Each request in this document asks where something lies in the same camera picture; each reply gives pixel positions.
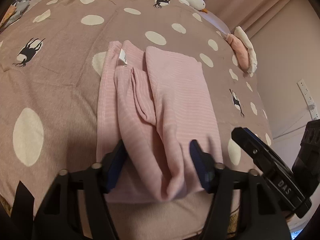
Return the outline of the folded salmon pink garment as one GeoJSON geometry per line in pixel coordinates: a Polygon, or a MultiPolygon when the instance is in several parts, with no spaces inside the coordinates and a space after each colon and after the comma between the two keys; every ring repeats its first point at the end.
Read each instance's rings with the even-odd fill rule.
{"type": "Polygon", "coordinates": [[[249,70],[249,54],[242,41],[233,34],[227,34],[226,41],[234,50],[240,68],[244,72],[249,70]]]}

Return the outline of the mauve polka dot bedspread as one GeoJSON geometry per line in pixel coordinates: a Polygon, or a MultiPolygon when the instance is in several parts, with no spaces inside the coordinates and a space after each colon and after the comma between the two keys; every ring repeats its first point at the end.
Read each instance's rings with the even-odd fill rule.
{"type": "Polygon", "coordinates": [[[248,171],[252,159],[231,141],[249,128],[272,135],[256,76],[236,63],[222,31],[180,0],[42,0],[1,33],[1,197],[22,182],[43,200],[61,169],[96,161],[97,106],[111,41],[181,53],[202,64],[224,163],[248,171]]]}

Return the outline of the pink striped knit garment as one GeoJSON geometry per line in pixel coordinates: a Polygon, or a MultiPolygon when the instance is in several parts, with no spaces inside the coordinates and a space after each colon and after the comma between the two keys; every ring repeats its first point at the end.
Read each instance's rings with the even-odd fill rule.
{"type": "Polygon", "coordinates": [[[109,203],[156,203],[202,191],[189,144],[215,160],[221,141],[202,65],[130,41],[108,45],[100,80],[97,158],[122,140],[129,155],[109,203]]]}

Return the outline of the folded cream white garment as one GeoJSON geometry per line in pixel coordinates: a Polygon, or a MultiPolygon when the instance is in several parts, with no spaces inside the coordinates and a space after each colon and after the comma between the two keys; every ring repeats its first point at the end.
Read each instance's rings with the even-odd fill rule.
{"type": "Polygon", "coordinates": [[[249,69],[247,72],[249,73],[250,77],[252,77],[255,71],[257,70],[257,66],[258,66],[257,56],[253,48],[253,44],[248,38],[247,34],[244,32],[244,30],[240,26],[237,26],[235,28],[234,35],[241,40],[241,42],[244,44],[244,46],[247,49],[247,52],[249,55],[249,69]]]}

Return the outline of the white wall power strip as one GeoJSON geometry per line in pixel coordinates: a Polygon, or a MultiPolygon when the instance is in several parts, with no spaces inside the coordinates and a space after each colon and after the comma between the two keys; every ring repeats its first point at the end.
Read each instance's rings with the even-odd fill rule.
{"type": "Polygon", "coordinates": [[[297,82],[297,85],[299,87],[299,90],[302,93],[302,96],[306,102],[308,111],[310,113],[312,120],[319,120],[319,113],[315,104],[315,101],[310,93],[310,90],[308,89],[305,81],[303,79],[299,80],[297,82]]]}

